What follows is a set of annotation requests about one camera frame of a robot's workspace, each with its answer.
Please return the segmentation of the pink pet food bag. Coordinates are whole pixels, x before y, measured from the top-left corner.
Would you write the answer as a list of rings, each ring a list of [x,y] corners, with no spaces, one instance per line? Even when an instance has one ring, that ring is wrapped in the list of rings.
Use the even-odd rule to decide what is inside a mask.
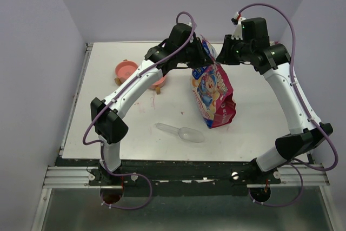
[[[197,106],[209,129],[233,121],[236,115],[234,89],[220,64],[215,62],[206,67],[193,69],[190,82]]]

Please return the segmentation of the clear plastic scoop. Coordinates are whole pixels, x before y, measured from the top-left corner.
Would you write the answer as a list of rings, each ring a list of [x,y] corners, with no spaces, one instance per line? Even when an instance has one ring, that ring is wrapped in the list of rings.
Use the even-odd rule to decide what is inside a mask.
[[[204,135],[200,131],[195,129],[187,127],[176,128],[163,123],[156,123],[156,127],[161,131],[174,134],[178,136],[180,139],[185,140],[187,142],[202,143],[205,141]]]

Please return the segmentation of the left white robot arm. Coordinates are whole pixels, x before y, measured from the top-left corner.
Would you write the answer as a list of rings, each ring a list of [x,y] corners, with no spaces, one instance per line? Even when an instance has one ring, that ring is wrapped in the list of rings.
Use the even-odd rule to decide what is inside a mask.
[[[195,23],[176,23],[169,37],[150,48],[136,71],[112,94],[103,100],[91,101],[91,124],[101,144],[100,164],[104,168],[101,178],[108,185],[119,181],[121,166],[120,143],[128,133],[123,121],[131,106],[155,82],[169,71],[177,69],[179,64],[196,69],[211,65],[201,40],[196,37]]]

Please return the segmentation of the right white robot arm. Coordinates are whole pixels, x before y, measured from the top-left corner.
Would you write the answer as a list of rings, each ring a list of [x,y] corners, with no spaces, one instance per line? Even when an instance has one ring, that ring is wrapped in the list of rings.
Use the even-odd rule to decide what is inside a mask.
[[[298,80],[290,72],[289,52],[283,44],[270,44],[266,20],[239,17],[232,22],[235,30],[225,36],[216,61],[225,65],[252,65],[274,91],[289,128],[287,135],[276,139],[273,148],[252,160],[249,178],[261,183],[269,171],[318,147],[325,140],[320,131],[331,135],[333,128],[330,123],[322,123],[303,94],[296,94]]]

